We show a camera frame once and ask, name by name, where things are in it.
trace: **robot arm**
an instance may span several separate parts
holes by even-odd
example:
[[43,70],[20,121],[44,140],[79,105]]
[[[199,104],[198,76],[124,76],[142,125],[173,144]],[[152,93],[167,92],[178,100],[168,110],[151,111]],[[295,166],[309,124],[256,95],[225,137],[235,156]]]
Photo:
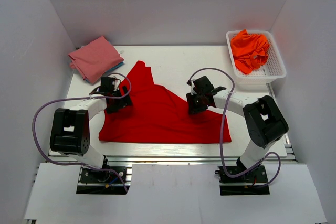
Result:
[[[102,77],[101,86],[90,94],[120,97],[116,79]],[[112,113],[125,106],[132,105],[130,96],[123,99],[90,99],[80,102],[69,109],[57,109],[51,129],[50,149],[62,155],[73,157],[77,161],[95,168],[105,168],[107,159],[90,145],[89,121],[103,110]]]
[[[229,95],[226,88],[214,88],[206,76],[188,84],[192,87],[192,91],[186,95],[190,114],[202,112],[209,106],[224,108]],[[237,161],[239,170],[246,170],[263,159],[275,142],[288,132],[287,122],[274,99],[268,95],[256,100],[233,93],[227,109],[245,118],[251,138]]]

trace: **white panel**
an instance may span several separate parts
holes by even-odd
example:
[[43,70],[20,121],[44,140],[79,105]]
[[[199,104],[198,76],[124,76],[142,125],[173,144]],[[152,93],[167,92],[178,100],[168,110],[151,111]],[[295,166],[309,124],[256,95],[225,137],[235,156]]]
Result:
[[[21,223],[35,171],[42,158],[31,120],[44,103],[63,98],[72,70],[73,44],[49,0],[0,0],[0,216]],[[37,122],[48,148],[53,111]]]
[[[186,100],[185,94],[191,88],[186,84],[189,77],[198,69],[204,67],[220,68],[233,76],[233,69],[227,46],[117,46],[116,49],[125,59],[125,64],[116,72],[128,74],[138,60],[142,60],[147,66],[152,67],[154,82],[163,85],[176,95]],[[231,88],[231,81],[217,71],[203,71],[195,77],[208,76],[215,86]],[[83,81],[79,73],[75,73],[68,98],[87,96],[100,83],[91,85]],[[257,86],[255,91],[245,91],[239,86],[235,90],[238,94],[251,98],[261,98],[268,93],[267,86]],[[78,101],[66,102],[66,108],[78,103]],[[217,113],[223,109],[210,108]],[[247,147],[250,137],[248,135],[245,119],[233,112],[227,112],[228,126],[232,137],[231,143],[224,144],[224,155],[239,157]],[[90,121],[91,145],[104,155],[112,156],[202,156],[219,157],[218,144],[134,144],[134,143],[110,143],[98,140],[98,133],[104,124],[104,113],[101,112]],[[283,139],[279,140],[271,149],[280,156],[287,156]]]
[[[283,165],[270,195],[221,196],[216,165],[134,165],[127,195],[76,195],[79,166],[41,164],[26,219],[37,223],[325,222],[306,165]],[[277,165],[267,165],[272,176]]]
[[229,30],[269,30],[285,0],[51,0],[76,46],[224,44]]
[[336,223],[335,13],[336,0],[287,0],[272,28],[287,69],[273,88],[328,223]]

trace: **white table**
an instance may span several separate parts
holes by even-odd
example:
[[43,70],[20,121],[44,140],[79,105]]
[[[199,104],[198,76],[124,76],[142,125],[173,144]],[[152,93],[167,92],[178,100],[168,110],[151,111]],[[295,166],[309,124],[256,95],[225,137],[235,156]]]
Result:
[[[265,165],[273,176],[277,165]],[[216,165],[134,165],[126,195],[78,195],[79,166],[41,164],[25,219],[60,223],[321,223],[304,164],[284,164],[270,195],[220,196]]]
[[[167,89],[186,100],[185,94],[190,92],[187,80],[196,70],[204,67],[220,68],[231,76],[234,75],[227,46],[117,46],[117,51],[125,59],[124,65],[116,72],[127,75],[138,60],[144,61],[152,67],[155,84],[163,85]],[[230,80],[217,71],[206,70],[196,77],[207,75],[211,83],[217,86],[231,88]],[[67,97],[84,97],[100,81],[94,85],[83,81],[80,74],[75,71]],[[269,94],[266,85],[258,86],[253,91],[237,87],[237,93],[260,98]],[[78,101],[67,102],[69,108]],[[222,113],[221,109],[211,109]],[[245,119],[241,116],[227,112],[228,125],[232,137],[231,143],[224,144],[226,157],[239,157],[244,152],[250,138],[247,132]],[[100,153],[113,157],[219,157],[218,144],[136,144],[111,143],[98,140],[98,133],[104,123],[104,113],[101,112],[90,121],[91,145]],[[279,140],[271,151],[277,152],[281,157],[287,156],[284,139]]]

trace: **orange cloth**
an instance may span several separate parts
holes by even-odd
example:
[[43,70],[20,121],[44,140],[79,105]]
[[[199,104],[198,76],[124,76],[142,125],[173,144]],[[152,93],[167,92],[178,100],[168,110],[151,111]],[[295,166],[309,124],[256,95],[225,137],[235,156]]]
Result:
[[231,40],[236,67],[244,74],[260,68],[267,61],[269,43],[265,35],[248,35],[246,29]]

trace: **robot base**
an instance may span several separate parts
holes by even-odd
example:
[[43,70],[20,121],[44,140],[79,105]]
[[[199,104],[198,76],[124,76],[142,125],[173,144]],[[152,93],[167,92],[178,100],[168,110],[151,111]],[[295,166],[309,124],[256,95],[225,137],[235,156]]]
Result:
[[[268,181],[263,165],[237,178],[227,177],[223,167],[219,166],[218,168],[219,170],[216,170],[215,174],[219,175],[220,195],[269,195],[268,186],[258,188],[258,185],[262,185]],[[237,166],[226,166],[226,169],[230,174],[241,172]]]
[[[109,167],[119,173],[120,177],[126,181],[125,166]],[[76,194],[100,194],[100,195],[124,195],[126,194],[124,187],[119,179],[116,179],[114,173],[100,172],[87,168],[83,168],[80,173],[79,184],[77,186]]]

